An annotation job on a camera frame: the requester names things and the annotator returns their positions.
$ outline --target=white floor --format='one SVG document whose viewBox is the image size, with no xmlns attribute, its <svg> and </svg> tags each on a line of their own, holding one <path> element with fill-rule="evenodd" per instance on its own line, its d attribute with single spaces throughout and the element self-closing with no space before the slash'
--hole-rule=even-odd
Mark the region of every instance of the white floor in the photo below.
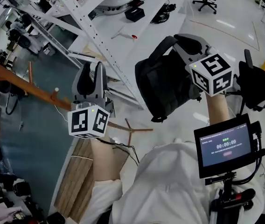
<svg viewBox="0 0 265 224">
<path fill-rule="evenodd" d="M 236 72 L 238 72 L 239 61 L 244 61 L 244 49 L 250 50 L 254 65 L 260 67 L 265 61 L 265 24 L 260 21 L 263 11 L 259 10 L 258 5 L 253 0 L 218 0 L 216 3 L 218 4 L 217 14 L 214 15 L 208 7 L 198 12 L 200 4 L 187 2 L 185 4 L 187 6 L 187 19 L 181 28 L 181 33 L 203 37 L 230 59 L 235 65 Z M 239 112 L 240 102 L 240 99 L 229 98 L 229 106 L 234 113 Z M 152 116 L 149 111 L 140 111 L 116 100 L 115 106 L 117 118 L 114 121 L 118 124 L 126 125 L 124 118 L 128 118 L 132 127 L 154 128 L 153 132 L 133 134 L 132 144 L 136 147 L 140 159 L 154 146 L 169 143 L 175 137 L 194 141 L 193 130 L 207 124 L 196 118 L 202 115 L 207 119 L 208 113 L 204 95 L 200 103 L 193 100 L 188 101 L 162 124 L 152 123 L 150 121 Z M 249 113 L 252 122 L 260 121 L 263 131 L 262 143 L 265 147 L 265 110 L 253 112 L 245 108 L 245 112 Z M 122 142 L 128 140 L 127 132 L 119 133 L 115 129 L 110 129 L 110 135 L 118 136 Z M 135 172 L 136 165 L 129 158 L 121 172 L 124 191 L 133 183 Z M 255 177 L 263 186 L 264 177 L 259 177 L 261 173 L 263 173 L 262 167 Z"/>
</svg>

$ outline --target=wooden board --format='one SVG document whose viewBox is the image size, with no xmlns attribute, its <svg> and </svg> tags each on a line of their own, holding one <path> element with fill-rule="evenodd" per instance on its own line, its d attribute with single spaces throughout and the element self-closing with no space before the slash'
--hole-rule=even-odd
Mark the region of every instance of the wooden board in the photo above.
<svg viewBox="0 0 265 224">
<path fill-rule="evenodd" d="M 114 149 L 115 160 L 119 171 L 128 155 Z M 90 140 L 80 139 L 73 155 L 93 158 Z M 77 223 L 85 213 L 94 186 L 93 161 L 72 157 L 64 174 L 54 206 L 64 217 L 71 217 Z"/>
</svg>

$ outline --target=white box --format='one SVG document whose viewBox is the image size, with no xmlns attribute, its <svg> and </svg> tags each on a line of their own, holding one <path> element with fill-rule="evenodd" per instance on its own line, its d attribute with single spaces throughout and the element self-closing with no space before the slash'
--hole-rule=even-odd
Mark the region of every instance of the white box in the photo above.
<svg viewBox="0 0 265 224">
<path fill-rule="evenodd" d="M 189 65 L 195 85 L 214 96 L 233 85 L 234 69 L 217 53 Z"/>
<path fill-rule="evenodd" d="M 84 139 L 103 137 L 110 113 L 98 105 L 67 113 L 69 135 Z"/>
</svg>

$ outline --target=display screen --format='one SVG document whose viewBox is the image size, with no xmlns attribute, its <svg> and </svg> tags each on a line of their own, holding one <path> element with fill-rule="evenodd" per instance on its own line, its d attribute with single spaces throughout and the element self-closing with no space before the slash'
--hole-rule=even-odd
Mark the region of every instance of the display screen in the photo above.
<svg viewBox="0 0 265 224">
<path fill-rule="evenodd" d="M 203 166 L 241 157 L 251 152 L 246 124 L 200 138 Z"/>
</svg>

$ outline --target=black backpack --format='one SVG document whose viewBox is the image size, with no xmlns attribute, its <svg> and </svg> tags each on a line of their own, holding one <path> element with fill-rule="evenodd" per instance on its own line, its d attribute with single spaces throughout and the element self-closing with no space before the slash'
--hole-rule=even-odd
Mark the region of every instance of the black backpack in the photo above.
<svg viewBox="0 0 265 224">
<path fill-rule="evenodd" d="M 176 108 L 189 99 L 201 100 L 197 86 L 185 70 L 186 63 L 172 49 L 178 43 L 174 37 L 167 36 L 149 56 L 135 65 L 135 75 L 139 91 L 153 115 L 152 122 L 162 122 Z"/>
</svg>

